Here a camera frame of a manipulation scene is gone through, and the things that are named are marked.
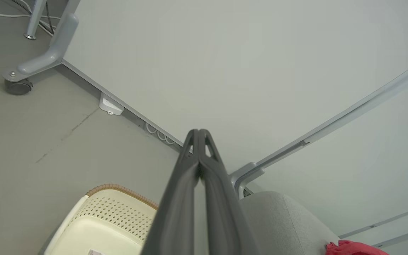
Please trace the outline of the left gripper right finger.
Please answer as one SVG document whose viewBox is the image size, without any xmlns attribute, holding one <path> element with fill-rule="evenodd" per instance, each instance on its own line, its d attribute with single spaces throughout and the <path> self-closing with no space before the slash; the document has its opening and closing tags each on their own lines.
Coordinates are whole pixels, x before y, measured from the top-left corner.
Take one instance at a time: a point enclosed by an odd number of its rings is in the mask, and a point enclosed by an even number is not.
<svg viewBox="0 0 408 255">
<path fill-rule="evenodd" d="M 199 130 L 199 167 L 205 183 L 209 253 L 259 255 L 225 165 L 206 129 Z"/>
</svg>

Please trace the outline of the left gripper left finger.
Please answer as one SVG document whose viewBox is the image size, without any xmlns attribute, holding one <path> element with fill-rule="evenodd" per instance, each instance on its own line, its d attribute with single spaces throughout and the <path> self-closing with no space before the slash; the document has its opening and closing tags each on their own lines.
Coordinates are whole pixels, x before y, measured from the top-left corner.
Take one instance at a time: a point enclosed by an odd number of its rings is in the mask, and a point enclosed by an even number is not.
<svg viewBox="0 0 408 255">
<path fill-rule="evenodd" d="M 199 131 L 188 132 L 144 243 L 143 255 L 194 253 L 194 189 L 199 180 Z"/>
</svg>

